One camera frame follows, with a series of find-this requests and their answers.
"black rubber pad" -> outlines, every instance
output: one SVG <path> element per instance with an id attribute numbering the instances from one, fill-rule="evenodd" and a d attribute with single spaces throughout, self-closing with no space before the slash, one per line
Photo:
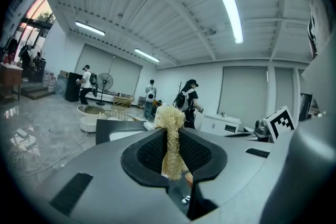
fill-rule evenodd
<path id="1" fill-rule="evenodd" d="M 267 158 L 268 155 L 269 155 L 269 152 L 257 150 L 255 148 L 249 148 L 246 152 L 249 153 L 249 154 L 252 154 L 252 155 L 262 157 L 262 158 Z"/>
<path id="2" fill-rule="evenodd" d="M 92 179 L 88 174 L 78 173 L 51 200 L 50 205 L 68 216 Z"/>

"round table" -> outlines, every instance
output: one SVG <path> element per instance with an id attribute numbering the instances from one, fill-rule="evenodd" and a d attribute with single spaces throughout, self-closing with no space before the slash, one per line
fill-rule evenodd
<path id="1" fill-rule="evenodd" d="M 86 133 L 96 131 L 97 119 L 106 120 L 105 109 L 95 105 L 79 105 L 77 107 L 80 119 L 80 128 Z"/>

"black backpack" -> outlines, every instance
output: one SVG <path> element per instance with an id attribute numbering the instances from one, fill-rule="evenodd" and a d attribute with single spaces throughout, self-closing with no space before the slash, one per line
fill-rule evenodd
<path id="1" fill-rule="evenodd" d="M 97 84 L 97 75 L 95 73 L 92 73 L 92 72 L 90 72 L 90 73 L 91 73 L 91 76 L 90 76 L 89 81 L 93 86 L 95 86 Z"/>

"black cap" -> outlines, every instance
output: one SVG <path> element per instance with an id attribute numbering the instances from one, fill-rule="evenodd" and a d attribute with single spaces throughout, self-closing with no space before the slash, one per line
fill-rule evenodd
<path id="1" fill-rule="evenodd" d="M 197 84 L 196 80 L 194 80 L 194 79 L 189 79 L 189 84 L 195 84 L 196 87 L 198 87 L 198 84 Z"/>

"step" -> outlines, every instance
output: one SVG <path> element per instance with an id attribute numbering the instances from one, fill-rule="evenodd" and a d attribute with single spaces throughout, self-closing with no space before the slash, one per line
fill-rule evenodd
<path id="1" fill-rule="evenodd" d="M 32 99 L 32 100 L 38 100 L 38 99 L 41 99 L 43 97 L 47 97 L 47 96 L 50 96 L 50 95 L 53 95 L 53 94 L 55 94 L 54 91 L 49 92 L 48 90 L 31 92 L 31 93 L 26 93 L 26 92 L 21 91 L 22 96 L 27 97 L 27 98 Z"/>
<path id="2" fill-rule="evenodd" d="M 43 86 L 22 87 L 21 86 L 21 93 L 22 92 L 33 93 L 33 92 L 39 92 L 39 91 L 44 91 L 44 90 L 48 90 L 48 87 L 43 87 Z"/>

